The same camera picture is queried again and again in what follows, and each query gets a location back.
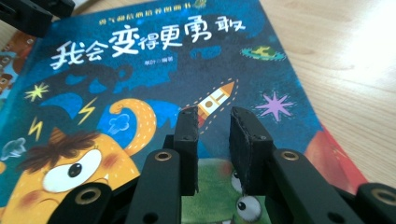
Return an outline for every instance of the blue cartoon cloud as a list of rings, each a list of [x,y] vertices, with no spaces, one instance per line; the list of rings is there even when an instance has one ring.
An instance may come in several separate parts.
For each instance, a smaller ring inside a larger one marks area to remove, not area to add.
[[[111,119],[109,124],[110,129],[108,132],[111,134],[116,134],[119,131],[125,131],[129,128],[129,115],[121,114],[115,119]]]
[[[1,161],[6,161],[10,157],[20,157],[21,154],[26,151],[24,147],[25,142],[26,140],[24,138],[8,142],[3,147]]]

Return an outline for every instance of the wood grain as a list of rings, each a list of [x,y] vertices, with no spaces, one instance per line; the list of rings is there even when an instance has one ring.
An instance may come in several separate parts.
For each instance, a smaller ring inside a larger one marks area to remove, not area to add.
[[[321,122],[369,181],[396,188],[396,2],[261,2]],[[0,30],[4,46],[15,29]]]

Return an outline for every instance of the cartoon eye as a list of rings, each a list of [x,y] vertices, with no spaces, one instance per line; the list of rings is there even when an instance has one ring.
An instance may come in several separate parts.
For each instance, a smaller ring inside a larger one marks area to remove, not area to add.
[[[242,194],[241,180],[239,179],[238,173],[236,171],[233,172],[233,176],[231,177],[231,183],[233,184],[233,188]]]
[[[236,203],[238,215],[246,222],[254,222],[259,220],[262,215],[262,207],[259,201],[252,196],[242,197]]]
[[[84,183],[95,173],[102,160],[98,149],[93,149],[74,164],[60,165],[51,169],[43,180],[43,187],[49,192],[59,193]]]

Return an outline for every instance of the purple star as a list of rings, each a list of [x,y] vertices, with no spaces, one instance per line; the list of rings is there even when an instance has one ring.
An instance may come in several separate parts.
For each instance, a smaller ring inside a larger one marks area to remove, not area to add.
[[[276,98],[276,92],[274,92],[274,96],[273,96],[272,100],[265,94],[263,94],[262,96],[268,102],[268,104],[256,106],[256,108],[258,108],[258,109],[265,109],[265,108],[267,109],[261,114],[261,116],[265,116],[267,114],[272,113],[274,115],[276,121],[279,121],[279,111],[284,113],[287,116],[291,116],[289,111],[287,111],[285,109],[285,106],[293,105],[293,103],[283,104],[283,101],[285,101],[286,98],[288,98],[288,95],[283,96],[282,99],[279,99],[279,100]]]

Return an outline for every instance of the blue book cover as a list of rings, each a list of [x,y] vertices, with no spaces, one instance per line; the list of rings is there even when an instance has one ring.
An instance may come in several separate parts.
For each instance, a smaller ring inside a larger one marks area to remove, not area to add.
[[[267,223],[263,200],[235,184],[231,107],[302,153],[323,129],[260,1],[158,1],[54,22],[0,111],[2,223],[46,223],[75,187],[136,178],[195,105],[211,180],[183,199],[182,221]]]

